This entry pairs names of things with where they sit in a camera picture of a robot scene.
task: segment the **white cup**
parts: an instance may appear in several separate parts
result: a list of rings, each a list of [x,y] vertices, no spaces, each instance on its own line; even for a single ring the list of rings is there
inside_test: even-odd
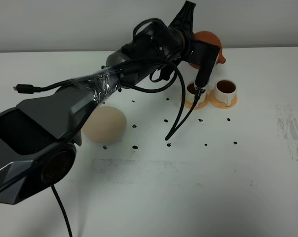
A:
[[[197,90],[195,89],[194,82],[192,81],[186,87],[185,100],[193,104],[196,93]],[[197,101],[196,107],[198,107],[199,104],[205,100],[206,94],[206,91],[204,91],[204,93],[200,96],[199,100]]]
[[[216,83],[214,88],[214,97],[219,102],[230,106],[232,100],[237,94],[237,87],[235,83],[230,80],[220,80]]]

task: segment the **white wall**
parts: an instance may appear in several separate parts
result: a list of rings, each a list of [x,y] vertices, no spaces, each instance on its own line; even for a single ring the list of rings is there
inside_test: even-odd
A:
[[[167,25],[185,0],[0,0],[0,51],[114,50],[142,20]],[[194,31],[225,47],[298,45],[298,0],[195,0]]]

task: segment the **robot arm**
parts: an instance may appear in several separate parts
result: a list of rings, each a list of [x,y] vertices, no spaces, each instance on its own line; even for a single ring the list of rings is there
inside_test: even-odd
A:
[[[156,70],[160,80],[169,80],[178,72],[176,66],[186,61],[200,65],[195,87],[202,91],[220,48],[193,39],[195,5],[186,1],[168,27],[156,18],[139,24],[133,41],[110,55],[107,66],[95,74],[46,88],[15,88],[34,93],[61,86],[51,96],[24,100],[0,113],[0,203],[16,204],[60,181],[72,167],[74,143],[81,145],[85,121],[120,87],[137,89],[135,85]]]

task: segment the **white table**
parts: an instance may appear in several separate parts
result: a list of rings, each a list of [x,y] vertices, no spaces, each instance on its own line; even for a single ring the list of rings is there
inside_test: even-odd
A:
[[[0,112],[45,95],[14,93],[18,82],[45,86],[91,74],[109,54],[0,53]],[[179,109],[179,82],[159,94],[123,90],[106,101],[126,115],[124,136],[107,150],[83,137],[72,170],[56,185],[75,237],[298,237],[298,47],[223,54],[227,62],[210,84],[235,81],[237,105],[194,112],[170,147],[164,137]],[[179,69],[194,80],[195,69]],[[13,236],[68,236],[51,189],[0,205],[0,237]]]

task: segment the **beige ball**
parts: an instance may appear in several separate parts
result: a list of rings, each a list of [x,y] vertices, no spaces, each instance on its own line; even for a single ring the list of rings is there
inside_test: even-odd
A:
[[[125,115],[110,106],[97,107],[82,127],[82,132],[91,141],[113,142],[118,140],[126,129]]]

